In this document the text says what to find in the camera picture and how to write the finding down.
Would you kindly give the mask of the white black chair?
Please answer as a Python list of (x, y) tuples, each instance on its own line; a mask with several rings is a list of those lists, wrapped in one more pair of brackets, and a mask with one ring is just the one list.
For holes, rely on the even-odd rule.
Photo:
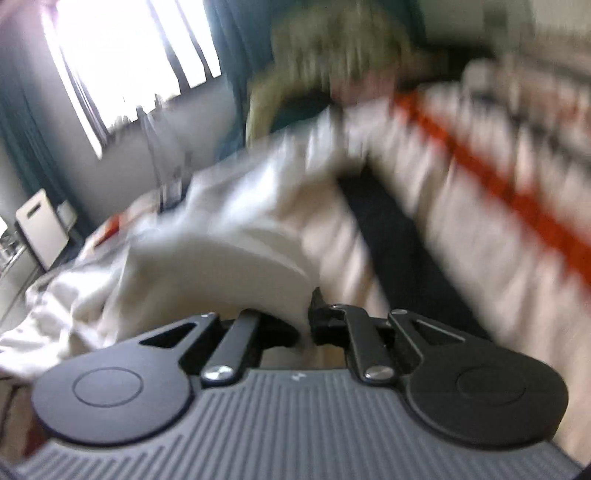
[(50, 270), (68, 246), (70, 237), (44, 189), (16, 211), (15, 224), (41, 268)]

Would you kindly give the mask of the striped bed blanket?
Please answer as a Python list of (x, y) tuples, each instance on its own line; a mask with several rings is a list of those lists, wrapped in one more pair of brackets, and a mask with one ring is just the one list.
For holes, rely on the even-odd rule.
[[(377, 239), (410, 255), (402, 229), (386, 227), (401, 211), (477, 324), (501, 345), (545, 361), (563, 376), (569, 404), (558, 444), (588, 461), (589, 163), (552, 152), (527, 126), (512, 126), (470, 85), (432, 86), (418, 101), (415, 115), (383, 99), (344, 113), (349, 152), (387, 193), (387, 205), (375, 215)], [(155, 192), (139, 197), (118, 233), (145, 214), (160, 215), (156, 207)], [(379, 304), (370, 310), (391, 304), (459, 320), (441, 288), (420, 292), (422, 267), (389, 265), (384, 254), (370, 251), (370, 237), (355, 223), (379, 290)], [(10, 460), (22, 458), (28, 447), (31, 381), (1, 372), (1, 453)]]

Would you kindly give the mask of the cream patterned fleece blanket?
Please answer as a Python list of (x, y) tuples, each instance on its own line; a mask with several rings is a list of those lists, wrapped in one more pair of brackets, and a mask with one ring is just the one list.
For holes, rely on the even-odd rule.
[(271, 30), (273, 61), (249, 81), (245, 143), (269, 135), (290, 99), (399, 64), (411, 51), (408, 29), (375, 1), (294, 8)]

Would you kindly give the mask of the white dressing table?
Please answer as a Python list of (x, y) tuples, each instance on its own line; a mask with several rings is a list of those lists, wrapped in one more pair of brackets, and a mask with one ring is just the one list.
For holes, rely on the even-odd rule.
[(1, 236), (1, 330), (17, 325), (27, 312), (26, 291), (42, 273), (18, 223)]

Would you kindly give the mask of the dark framed window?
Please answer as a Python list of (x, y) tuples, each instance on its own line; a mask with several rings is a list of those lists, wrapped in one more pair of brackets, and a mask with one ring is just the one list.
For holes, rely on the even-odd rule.
[(141, 112), (221, 77), (202, 1), (43, 1), (54, 62), (97, 155)]

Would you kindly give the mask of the teal curtain right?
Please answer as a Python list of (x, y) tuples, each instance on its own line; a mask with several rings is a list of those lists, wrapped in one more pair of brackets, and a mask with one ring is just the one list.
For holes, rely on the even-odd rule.
[(273, 61), (273, 22), (293, 6), (291, 1), (206, 1), (204, 10), (211, 28), (222, 76), (235, 102), (235, 121), (219, 144), (219, 161), (245, 147), (245, 122), (249, 113), (249, 81)]

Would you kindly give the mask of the white sweatpants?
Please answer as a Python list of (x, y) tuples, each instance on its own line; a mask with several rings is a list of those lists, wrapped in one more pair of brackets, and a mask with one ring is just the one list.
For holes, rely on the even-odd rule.
[(346, 118), (328, 109), (195, 174), (173, 211), (145, 214), (37, 280), (1, 337), (1, 372), (31, 381), (82, 353), (202, 312), (259, 309), (308, 333), (311, 296), (377, 306), (337, 185), (356, 173)]

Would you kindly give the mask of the teal curtain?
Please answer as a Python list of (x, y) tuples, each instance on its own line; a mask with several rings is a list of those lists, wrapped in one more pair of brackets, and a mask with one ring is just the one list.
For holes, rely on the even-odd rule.
[(54, 205), (68, 202), (77, 214), (78, 230), (89, 235), (94, 224), (58, 163), (60, 152), (38, 91), (24, 64), (5, 49), (1, 51), (1, 138), (27, 193), (43, 189)]
[(222, 76), (235, 102), (235, 121), (219, 144), (219, 161), (245, 147), (245, 122), (249, 113), (249, 81), (273, 61), (273, 22), (293, 6), (291, 1), (206, 1), (204, 10), (211, 28)]

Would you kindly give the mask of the teal curtain left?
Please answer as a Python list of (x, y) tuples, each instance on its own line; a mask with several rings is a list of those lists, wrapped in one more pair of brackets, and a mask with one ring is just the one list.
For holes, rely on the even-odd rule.
[(1, 51), (1, 138), (27, 193), (43, 189), (54, 205), (68, 202), (77, 214), (78, 230), (89, 235), (94, 224), (58, 163), (60, 152), (38, 91), (24, 64), (5, 49)]

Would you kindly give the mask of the garment steamer stand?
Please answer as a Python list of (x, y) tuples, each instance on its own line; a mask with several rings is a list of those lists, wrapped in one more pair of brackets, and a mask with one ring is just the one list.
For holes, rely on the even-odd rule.
[(161, 104), (152, 111), (136, 108), (158, 193), (158, 212), (174, 210), (186, 198), (192, 176), (190, 143), (170, 122)]

